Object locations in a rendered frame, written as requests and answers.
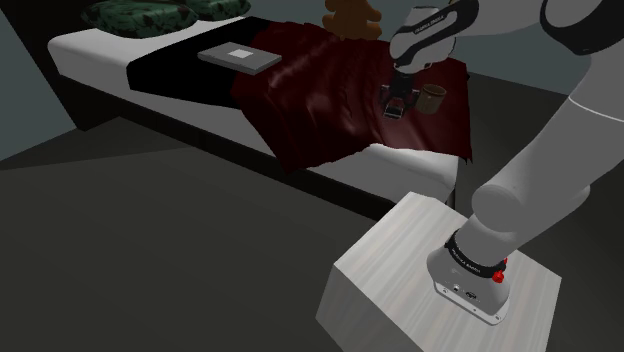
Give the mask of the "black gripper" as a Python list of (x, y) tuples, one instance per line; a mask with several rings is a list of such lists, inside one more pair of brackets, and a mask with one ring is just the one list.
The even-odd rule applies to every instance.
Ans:
[(400, 116), (404, 116), (406, 112), (416, 105), (420, 91), (413, 89), (413, 84), (413, 74), (394, 71), (391, 80), (391, 90), (389, 85), (382, 85), (380, 87), (379, 101), (384, 117), (391, 117), (389, 107), (393, 97), (401, 98), (403, 102)]

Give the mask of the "grey book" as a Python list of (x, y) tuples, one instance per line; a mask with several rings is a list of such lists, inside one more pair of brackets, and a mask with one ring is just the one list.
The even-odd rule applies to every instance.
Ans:
[(200, 51), (197, 57), (202, 61), (248, 75), (256, 75), (282, 60), (281, 55), (234, 42)]

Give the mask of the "dark red blanket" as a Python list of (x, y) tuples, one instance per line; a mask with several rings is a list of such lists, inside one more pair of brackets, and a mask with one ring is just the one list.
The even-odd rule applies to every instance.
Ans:
[(251, 45), (281, 60), (254, 76), (237, 75), (230, 94), (286, 172), (372, 144), (471, 159), (465, 63), (448, 58), (416, 75), (414, 88), (446, 90), (436, 113), (411, 108), (392, 119), (379, 97), (393, 75), (387, 42), (340, 40), (313, 24), (273, 22)]

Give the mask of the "brown teddy bear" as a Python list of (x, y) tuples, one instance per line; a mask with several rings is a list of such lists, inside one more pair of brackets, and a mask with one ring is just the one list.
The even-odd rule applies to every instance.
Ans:
[(329, 14), (322, 17), (323, 27), (344, 39), (376, 40), (382, 34), (382, 13), (368, 0), (325, 0)]

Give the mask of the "brown mug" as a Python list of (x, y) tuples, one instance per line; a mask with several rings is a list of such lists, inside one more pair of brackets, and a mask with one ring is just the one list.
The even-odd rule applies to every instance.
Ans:
[(439, 110), (446, 94), (447, 90), (442, 86), (424, 84), (419, 91), (415, 109), (422, 114), (435, 114)]

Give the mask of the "small green patterned pillow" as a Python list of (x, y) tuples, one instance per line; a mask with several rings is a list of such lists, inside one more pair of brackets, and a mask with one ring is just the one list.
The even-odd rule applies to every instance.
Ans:
[(203, 21), (231, 19), (251, 9), (249, 0), (183, 0), (183, 3)]

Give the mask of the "white bed with dark frame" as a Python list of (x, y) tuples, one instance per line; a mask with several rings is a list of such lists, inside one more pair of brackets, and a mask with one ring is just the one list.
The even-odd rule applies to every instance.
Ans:
[(118, 37), (98, 29), (51, 39), (48, 52), (65, 82), (95, 93), (116, 114), (240, 166), (369, 218), (379, 218), (408, 192), (454, 206), (459, 159), (430, 151), (373, 145), (320, 167), (286, 174), (239, 110), (134, 91), (126, 67), (148, 53), (209, 32), (199, 21), (180, 32), (148, 39)]

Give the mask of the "large green patterned pillow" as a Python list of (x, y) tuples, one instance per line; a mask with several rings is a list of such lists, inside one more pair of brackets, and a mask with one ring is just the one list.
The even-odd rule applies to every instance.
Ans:
[(192, 9), (172, 0), (103, 0), (87, 6), (80, 17), (96, 29), (131, 39), (178, 32), (199, 19)]

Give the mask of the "pale wood robot stand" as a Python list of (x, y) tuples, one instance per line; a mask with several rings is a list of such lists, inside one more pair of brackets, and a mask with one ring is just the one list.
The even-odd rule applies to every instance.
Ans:
[(547, 352), (561, 278), (522, 252), (495, 316), (435, 285), (427, 255), (465, 220), (408, 193), (333, 264), (316, 319), (343, 352)]

